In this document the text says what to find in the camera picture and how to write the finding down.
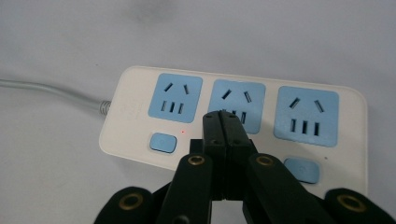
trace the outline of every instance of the electrical outlet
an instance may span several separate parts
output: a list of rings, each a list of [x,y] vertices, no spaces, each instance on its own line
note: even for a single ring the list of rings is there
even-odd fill
[[[208,112],[225,110],[235,114],[247,133],[258,133],[262,124],[265,86],[256,82],[215,81]]]
[[[274,135],[277,138],[335,147],[339,97],[334,91],[281,87],[277,96]]]
[[[176,170],[191,139],[202,139],[202,117],[221,109],[235,111],[258,151],[309,192],[367,194],[367,104],[347,87],[135,66],[120,78],[100,148]]]
[[[148,114],[153,118],[191,123],[202,87],[200,77],[161,74]]]

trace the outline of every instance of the socket hole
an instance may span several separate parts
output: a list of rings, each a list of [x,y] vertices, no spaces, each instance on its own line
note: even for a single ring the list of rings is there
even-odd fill
[[[169,91],[169,89],[171,89],[171,87],[173,86],[173,83],[169,83],[169,85],[165,88],[164,91]]]
[[[295,106],[300,102],[299,98],[295,98],[295,100],[289,105],[291,109],[294,109]]]
[[[189,87],[187,85],[184,85],[184,92],[186,92],[186,95],[190,94]]]
[[[248,94],[247,91],[245,91],[244,94],[245,94],[245,98],[247,99],[247,102],[250,103],[251,102],[250,95]]]
[[[169,112],[173,113],[174,109],[175,109],[175,102],[172,102],[171,109],[169,110]]]
[[[291,120],[290,131],[291,131],[292,133],[295,133],[295,132],[296,132],[296,119],[292,119],[292,120]]]
[[[306,133],[307,129],[308,129],[308,121],[304,120],[304,122],[303,122],[303,133]]]
[[[314,132],[315,136],[319,136],[319,123],[315,122],[315,132]]]
[[[183,112],[183,107],[184,104],[180,104],[180,106],[178,107],[178,114],[181,114]]]
[[[227,90],[221,98],[222,98],[223,100],[225,100],[225,98],[227,98],[228,95],[230,95],[230,93],[231,93],[231,90]]]
[[[247,112],[242,112],[241,122],[245,124],[246,119],[247,119]]]
[[[166,101],[163,101],[163,106],[161,107],[161,111],[165,111],[166,108]]]
[[[320,101],[316,100],[316,101],[315,101],[315,105],[317,106],[318,111],[319,111],[320,113],[323,113],[323,112],[324,112],[323,106],[320,104]]]

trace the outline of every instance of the blue socket panel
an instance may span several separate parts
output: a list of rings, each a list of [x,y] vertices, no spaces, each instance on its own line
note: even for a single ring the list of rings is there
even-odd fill
[[[218,79],[213,86],[208,112],[225,110],[235,114],[247,133],[262,126],[265,86],[256,82]]]
[[[203,80],[175,74],[160,74],[148,115],[184,123],[194,121]]]
[[[339,96],[334,91],[279,88],[274,135],[324,147],[338,140]]]

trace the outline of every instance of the cable strain relief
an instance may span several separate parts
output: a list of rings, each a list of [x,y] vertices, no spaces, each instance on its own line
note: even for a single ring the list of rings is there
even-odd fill
[[[102,101],[100,104],[99,112],[103,115],[107,115],[108,110],[110,109],[111,101]]]

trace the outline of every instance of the white surface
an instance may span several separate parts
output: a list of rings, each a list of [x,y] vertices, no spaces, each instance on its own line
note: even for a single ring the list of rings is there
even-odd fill
[[[369,196],[396,217],[395,1],[0,1],[0,76],[111,99],[131,65],[343,85],[369,106]],[[108,156],[103,118],[0,89],[0,223],[92,223],[173,173]],[[244,223],[216,203],[212,223]]]
[[[161,74],[202,79],[195,120],[183,123],[149,116],[151,97]],[[176,170],[180,159],[189,154],[190,140],[202,138],[202,117],[208,112],[213,86],[219,79],[265,86],[261,128],[248,137],[259,152],[276,156],[281,161],[304,158],[316,162],[319,166],[318,183],[304,184],[311,193],[324,198],[330,189],[346,188],[367,195],[367,105],[359,92],[340,86],[134,66],[120,78],[100,135],[100,148],[111,155]],[[336,92],[339,97],[338,139],[334,147],[285,141],[274,136],[278,91],[283,86]],[[149,142],[154,133],[174,136],[177,139],[175,151],[168,154],[152,150]]]

